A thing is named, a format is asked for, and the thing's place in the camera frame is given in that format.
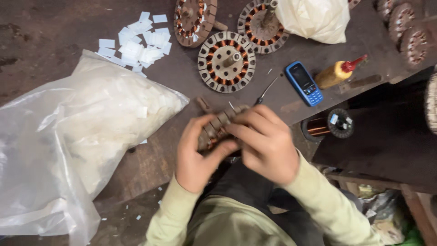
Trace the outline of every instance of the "long sleeve shirt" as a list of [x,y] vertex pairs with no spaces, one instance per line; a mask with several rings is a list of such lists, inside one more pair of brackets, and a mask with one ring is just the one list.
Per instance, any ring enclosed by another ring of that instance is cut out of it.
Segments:
[[[379,235],[355,204],[299,155],[296,178],[283,188],[310,214],[330,244],[382,246]],[[228,197],[205,198],[188,224],[199,196],[200,193],[186,191],[173,176],[142,246],[296,246],[293,239],[261,211]]]

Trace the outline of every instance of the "mobile phone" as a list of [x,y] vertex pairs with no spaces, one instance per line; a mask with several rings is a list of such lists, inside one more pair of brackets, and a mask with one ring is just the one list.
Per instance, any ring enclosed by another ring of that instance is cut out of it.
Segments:
[[285,75],[308,106],[315,106],[323,100],[322,92],[300,61],[288,65]]

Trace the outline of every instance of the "worker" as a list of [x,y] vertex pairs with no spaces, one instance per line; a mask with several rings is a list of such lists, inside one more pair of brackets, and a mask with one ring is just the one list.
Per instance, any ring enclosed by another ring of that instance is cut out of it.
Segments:
[[[197,153],[198,137],[213,118],[192,119],[182,133],[175,175],[143,245],[318,246],[324,239],[331,245],[383,245],[355,203],[302,157],[290,128],[268,107],[237,115],[225,129],[241,144],[224,141],[204,157]],[[240,145],[242,163],[229,165],[205,188]],[[287,212],[273,214],[269,203]]]

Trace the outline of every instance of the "red cap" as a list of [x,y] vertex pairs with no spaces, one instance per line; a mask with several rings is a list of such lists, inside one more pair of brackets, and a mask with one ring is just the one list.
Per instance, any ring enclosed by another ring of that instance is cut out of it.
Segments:
[[355,61],[343,62],[343,64],[341,65],[341,70],[343,70],[343,72],[345,73],[352,72],[355,69],[356,65],[366,58],[367,58],[367,54],[356,59]]

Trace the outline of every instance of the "transparent plastic bag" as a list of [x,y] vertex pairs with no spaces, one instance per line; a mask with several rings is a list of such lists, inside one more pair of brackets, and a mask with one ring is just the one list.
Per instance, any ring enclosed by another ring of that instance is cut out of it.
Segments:
[[350,20],[346,0],[279,0],[275,13],[293,34],[327,44],[346,42]]
[[61,235],[86,245],[92,200],[128,148],[189,99],[84,50],[70,77],[0,108],[0,235]]

